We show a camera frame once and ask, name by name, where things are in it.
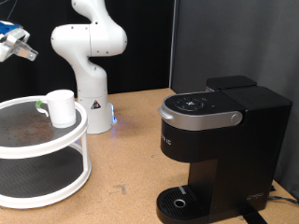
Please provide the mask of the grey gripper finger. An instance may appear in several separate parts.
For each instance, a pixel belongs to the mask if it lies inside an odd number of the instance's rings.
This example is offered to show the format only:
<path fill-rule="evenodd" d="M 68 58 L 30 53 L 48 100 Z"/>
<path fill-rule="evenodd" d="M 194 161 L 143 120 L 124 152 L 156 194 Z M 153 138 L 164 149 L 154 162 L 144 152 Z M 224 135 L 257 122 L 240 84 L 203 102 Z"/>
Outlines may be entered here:
<path fill-rule="evenodd" d="M 32 49 L 29 45 L 24 42 L 18 42 L 17 47 L 15 48 L 15 54 L 19 57 L 28 59 L 29 61 L 34 61 L 38 52 Z"/>

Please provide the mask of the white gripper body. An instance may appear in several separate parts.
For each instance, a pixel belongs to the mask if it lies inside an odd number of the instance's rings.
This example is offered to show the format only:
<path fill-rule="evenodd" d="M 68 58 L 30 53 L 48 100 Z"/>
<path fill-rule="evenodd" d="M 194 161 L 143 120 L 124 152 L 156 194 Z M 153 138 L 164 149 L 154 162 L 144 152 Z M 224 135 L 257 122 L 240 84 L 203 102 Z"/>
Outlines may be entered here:
<path fill-rule="evenodd" d="M 7 33 L 0 37 L 0 62 L 5 61 L 15 48 L 18 35 L 16 33 Z"/>

